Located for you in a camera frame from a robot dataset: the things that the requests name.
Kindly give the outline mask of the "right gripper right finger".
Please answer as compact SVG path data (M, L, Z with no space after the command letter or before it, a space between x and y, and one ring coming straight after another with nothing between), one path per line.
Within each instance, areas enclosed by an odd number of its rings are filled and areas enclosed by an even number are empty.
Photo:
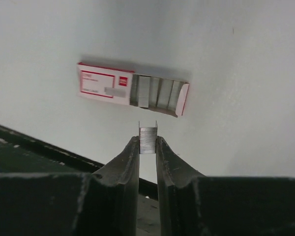
M295 178L207 177L156 140L163 236L295 236Z

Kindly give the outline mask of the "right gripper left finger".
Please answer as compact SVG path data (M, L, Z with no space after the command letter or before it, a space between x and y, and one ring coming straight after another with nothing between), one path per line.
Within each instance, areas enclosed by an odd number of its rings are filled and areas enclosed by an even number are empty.
M0 174L0 236L133 236L139 138L93 173Z

